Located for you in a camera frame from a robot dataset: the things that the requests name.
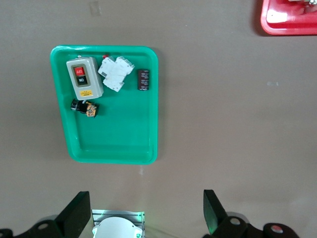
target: green tray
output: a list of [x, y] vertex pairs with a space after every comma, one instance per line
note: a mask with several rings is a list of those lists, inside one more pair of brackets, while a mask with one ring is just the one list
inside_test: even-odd
[[[68, 60], [124, 56], [135, 65], [117, 93], [104, 86], [98, 115], [88, 118], [70, 109], [75, 96], [66, 68]], [[144, 46], [61, 45], [51, 52], [51, 65], [69, 155], [82, 163], [150, 164], [158, 154], [159, 63], [153, 50]], [[150, 71], [148, 91], [137, 89], [137, 70]]]

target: black button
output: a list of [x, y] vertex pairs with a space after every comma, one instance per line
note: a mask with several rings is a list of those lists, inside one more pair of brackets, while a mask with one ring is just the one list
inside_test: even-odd
[[86, 76], [78, 76], [76, 77], [78, 86], [86, 85], [87, 79]]

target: white round object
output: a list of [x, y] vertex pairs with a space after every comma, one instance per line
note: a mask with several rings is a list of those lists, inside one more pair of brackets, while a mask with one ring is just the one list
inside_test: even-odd
[[140, 238], [142, 236], [142, 229], [121, 217], [104, 219], [94, 227], [94, 232], [96, 232], [95, 238]]

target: plastic tray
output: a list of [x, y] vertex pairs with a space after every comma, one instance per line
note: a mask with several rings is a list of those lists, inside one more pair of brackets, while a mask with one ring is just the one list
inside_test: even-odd
[[262, 28], [271, 35], [316, 35], [317, 12], [303, 13], [304, 5], [288, 0], [264, 0]]
[[[98, 115], [88, 118], [74, 112], [75, 98], [66, 61], [92, 56], [124, 56], [135, 68], [117, 93], [104, 86]], [[153, 50], [144, 46], [61, 45], [51, 52], [51, 65], [69, 155], [83, 163], [150, 164], [158, 154], [159, 63]], [[148, 91], [137, 89], [137, 70], [150, 70]]]

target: red tray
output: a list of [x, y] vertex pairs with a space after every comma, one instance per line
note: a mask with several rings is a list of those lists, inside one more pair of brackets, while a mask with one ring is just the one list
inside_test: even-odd
[[317, 11], [304, 13], [304, 4], [264, 0], [261, 25], [271, 35], [317, 35]]

